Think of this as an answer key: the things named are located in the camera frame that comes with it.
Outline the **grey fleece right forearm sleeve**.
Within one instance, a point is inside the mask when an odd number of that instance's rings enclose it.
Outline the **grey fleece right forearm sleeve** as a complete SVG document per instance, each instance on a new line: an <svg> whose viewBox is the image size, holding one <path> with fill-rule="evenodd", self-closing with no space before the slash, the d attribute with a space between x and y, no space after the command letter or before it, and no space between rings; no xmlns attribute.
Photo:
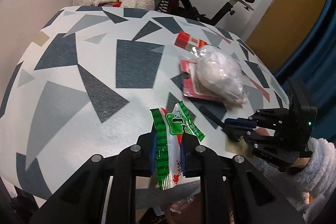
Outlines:
<svg viewBox="0 0 336 224"><path fill-rule="evenodd" d="M312 223L335 191L335 145L326 139L310 138L308 148L312 156L296 174L280 172L262 159L254 166Z"/></svg>

